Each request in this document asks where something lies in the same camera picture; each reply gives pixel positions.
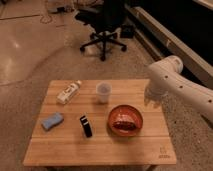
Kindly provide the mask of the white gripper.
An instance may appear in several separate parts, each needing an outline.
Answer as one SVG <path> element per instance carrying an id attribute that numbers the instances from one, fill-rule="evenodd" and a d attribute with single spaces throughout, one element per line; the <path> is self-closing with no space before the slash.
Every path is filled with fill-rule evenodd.
<path id="1" fill-rule="evenodd" d="M 150 105 L 153 108 L 158 108 L 161 106 L 161 102 L 166 95 L 167 92 L 165 90 L 148 84 L 144 92 L 144 104 L 146 106 Z"/>

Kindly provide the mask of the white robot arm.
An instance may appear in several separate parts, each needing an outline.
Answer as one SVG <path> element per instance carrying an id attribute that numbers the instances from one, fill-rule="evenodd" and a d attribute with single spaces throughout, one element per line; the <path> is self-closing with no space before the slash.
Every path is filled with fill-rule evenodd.
<path id="1" fill-rule="evenodd" d="M 153 100 L 160 100 L 171 92 L 188 102 L 213 122 L 213 90 L 194 83 L 181 75 L 182 60 L 175 55 L 154 62 L 147 67 L 150 81 L 146 94 Z"/>

